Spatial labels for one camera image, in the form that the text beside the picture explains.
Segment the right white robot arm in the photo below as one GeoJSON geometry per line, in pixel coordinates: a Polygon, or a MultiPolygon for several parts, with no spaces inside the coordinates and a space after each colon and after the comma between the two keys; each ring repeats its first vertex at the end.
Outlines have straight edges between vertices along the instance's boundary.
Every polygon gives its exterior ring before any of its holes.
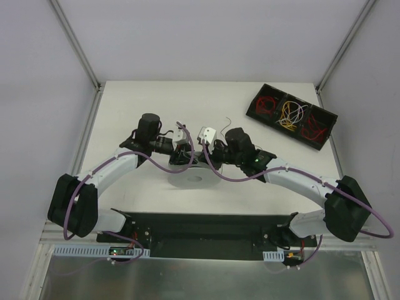
{"type": "Polygon", "coordinates": [[[298,169],[273,153],[256,149],[240,127],[228,131],[225,141],[217,139],[215,130],[207,127],[197,140],[213,172],[224,164],[234,165],[245,174],[243,181],[257,179],[284,187],[320,207],[290,215],[278,229],[285,246],[293,247],[305,237],[324,233],[351,243],[371,214],[371,205],[354,178],[334,179],[298,169]]]}

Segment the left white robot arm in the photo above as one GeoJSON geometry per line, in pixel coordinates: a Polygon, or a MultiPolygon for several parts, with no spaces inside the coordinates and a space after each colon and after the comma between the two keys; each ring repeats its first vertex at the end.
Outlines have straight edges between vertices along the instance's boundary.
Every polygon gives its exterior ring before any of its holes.
{"type": "Polygon", "coordinates": [[[63,229],[63,238],[83,238],[89,233],[110,232],[118,243],[126,243],[132,236],[128,215],[115,209],[99,208],[101,194],[118,179],[149,161],[160,170],[174,171],[151,158],[152,153],[168,156],[178,154],[186,146],[193,147],[193,139],[185,125],[177,122],[173,137],[161,133],[160,117],[143,114],[137,128],[103,162],[78,175],[64,174],[56,183],[47,218],[63,229]]]}

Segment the grey plastic spool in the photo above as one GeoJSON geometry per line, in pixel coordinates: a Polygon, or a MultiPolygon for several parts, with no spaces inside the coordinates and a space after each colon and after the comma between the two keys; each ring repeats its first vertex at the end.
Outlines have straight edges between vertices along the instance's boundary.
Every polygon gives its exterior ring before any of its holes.
{"type": "Polygon", "coordinates": [[[168,174],[168,183],[179,189],[209,189],[221,182],[207,164],[201,151],[194,153],[191,167],[179,174],[168,174]]]}

